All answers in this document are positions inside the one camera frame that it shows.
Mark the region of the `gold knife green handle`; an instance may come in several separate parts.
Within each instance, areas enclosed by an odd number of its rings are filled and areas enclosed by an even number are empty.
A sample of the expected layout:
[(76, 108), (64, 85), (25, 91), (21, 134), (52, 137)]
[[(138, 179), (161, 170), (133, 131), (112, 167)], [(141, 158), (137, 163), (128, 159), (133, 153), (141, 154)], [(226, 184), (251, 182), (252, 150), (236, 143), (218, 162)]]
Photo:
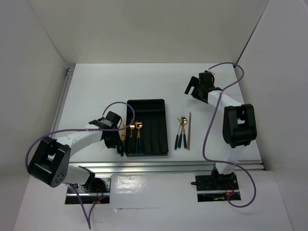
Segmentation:
[(124, 156), (124, 152), (125, 152), (125, 139), (126, 139), (126, 129), (123, 129), (121, 131), (121, 141), (122, 141), (122, 147), (121, 147), (121, 156)]
[(117, 153), (118, 153), (118, 154), (122, 154), (122, 148), (123, 148), (123, 144), (122, 144), (122, 143), (119, 143), (119, 144), (116, 146), (116, 149), (117, 149)]

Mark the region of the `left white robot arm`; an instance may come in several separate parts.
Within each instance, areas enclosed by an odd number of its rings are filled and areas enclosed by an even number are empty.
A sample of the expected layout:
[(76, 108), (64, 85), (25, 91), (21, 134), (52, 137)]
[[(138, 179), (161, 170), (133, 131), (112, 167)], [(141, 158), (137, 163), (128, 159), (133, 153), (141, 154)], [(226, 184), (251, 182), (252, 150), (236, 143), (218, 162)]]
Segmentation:
[(53, 133), (71, 134), (53, 139), (44, 135), (29, 147), (26, 153), (28, 173), (47, 185), (55, 188), (60, 184), (77, 184), (84, 192), (95, 188), (95, 173), (81, 166), (70, 166), (70, 158), (87, 146), (102, 140), (111, 141), (114, 147), (121, 142), (118, 123), (111, 119), (98, 119), (89, 122), (81, 129), (63, 129)]

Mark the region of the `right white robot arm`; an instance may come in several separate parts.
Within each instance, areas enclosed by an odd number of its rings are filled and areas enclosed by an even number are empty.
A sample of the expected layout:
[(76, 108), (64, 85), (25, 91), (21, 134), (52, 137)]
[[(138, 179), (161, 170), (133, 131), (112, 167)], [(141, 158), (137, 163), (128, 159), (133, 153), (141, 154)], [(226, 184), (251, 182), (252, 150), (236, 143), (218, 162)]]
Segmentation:
[(234, 100), (214, 83), (214, 75), (204, 71), (199, 77), (191, 77), (184, 93), (193, 89), (193, 98), (214, 106), (214, 113), (223, 113), (222, 136), (230, 147), (222, 160), (214, 161), (214, 174), (210, 177), (212, 187), (220, 189), (226, 184), (226, 177), (234, 173), (245, 147), (256, 139), (257, 127), (253, 106)]

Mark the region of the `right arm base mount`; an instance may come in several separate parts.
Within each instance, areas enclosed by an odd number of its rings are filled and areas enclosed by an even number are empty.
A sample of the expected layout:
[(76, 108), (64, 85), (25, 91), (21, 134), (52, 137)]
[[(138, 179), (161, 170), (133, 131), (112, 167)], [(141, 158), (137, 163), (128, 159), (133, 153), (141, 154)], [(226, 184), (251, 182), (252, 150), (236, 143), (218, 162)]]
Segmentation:
[(195, 181), (190, 183), (196, 187), (198, 202), (240, 201), (241, 195), (237, 178), (233, 175), (229, 180), (214, 182), (210, 175), (195, 176)]

